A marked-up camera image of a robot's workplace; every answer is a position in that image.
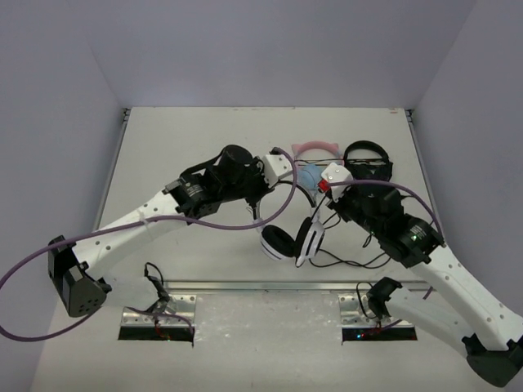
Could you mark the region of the white black headphones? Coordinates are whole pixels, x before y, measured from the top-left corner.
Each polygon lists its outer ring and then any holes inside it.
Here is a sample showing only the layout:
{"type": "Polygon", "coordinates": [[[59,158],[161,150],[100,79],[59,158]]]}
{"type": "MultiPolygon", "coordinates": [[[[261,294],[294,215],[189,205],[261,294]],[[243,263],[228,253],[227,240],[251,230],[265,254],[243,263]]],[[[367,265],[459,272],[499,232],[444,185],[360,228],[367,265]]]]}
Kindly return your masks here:
{"type": "Polygon", "coordinates": [[[276,225],[257,227],[260,234],[262,251],[275,261],[294,259],[295,266],[300,268],[306,261],[316,257],[324,241],[325,228],[320,221],[320,208],[310,192],[301,185],[297,189],[306,196],[310,204],[310,214],[301,223],[296,237],[292,237],[276,225]]]}

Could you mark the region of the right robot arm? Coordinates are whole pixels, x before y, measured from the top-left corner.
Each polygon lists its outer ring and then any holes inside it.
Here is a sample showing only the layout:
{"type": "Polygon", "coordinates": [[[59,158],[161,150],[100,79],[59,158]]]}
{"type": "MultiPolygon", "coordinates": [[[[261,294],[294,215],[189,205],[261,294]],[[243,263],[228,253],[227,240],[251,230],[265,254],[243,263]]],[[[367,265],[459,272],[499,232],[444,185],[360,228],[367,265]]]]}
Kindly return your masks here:
{"type": "Polygon", "coordinates": [[[392,260],[425,280],[452,307],[448,312],[385,277],[367,293],[369,310],[378,319],[407,321],[445,342],[487,383],[509,384],[522,369],[522,317],[465,268],[437,222],[404,212],[404,186],[328,176],[319,187],[330,199],[329,208],[372,234],[392,260]]]}

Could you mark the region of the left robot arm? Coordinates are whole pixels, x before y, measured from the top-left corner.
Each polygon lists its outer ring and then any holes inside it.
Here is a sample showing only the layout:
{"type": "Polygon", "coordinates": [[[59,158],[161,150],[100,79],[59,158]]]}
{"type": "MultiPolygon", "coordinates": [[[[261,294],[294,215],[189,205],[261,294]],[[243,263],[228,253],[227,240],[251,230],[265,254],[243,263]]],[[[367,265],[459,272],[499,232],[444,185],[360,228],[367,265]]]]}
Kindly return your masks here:
{"type": "Polygon", "coordinates": [[[51,240],[48,273],[71,318],[93,314],[103,305],[152,310],[170,297],[158,278],[145,276],[125,283],[110,271],[127,256],[165,234],[192,224],[228,202],[260,201],[291,174],[292,164],[280,150],[253,156],[227,145],[214,158],[184,170],[149,201],[82,239],[51,240]]]}

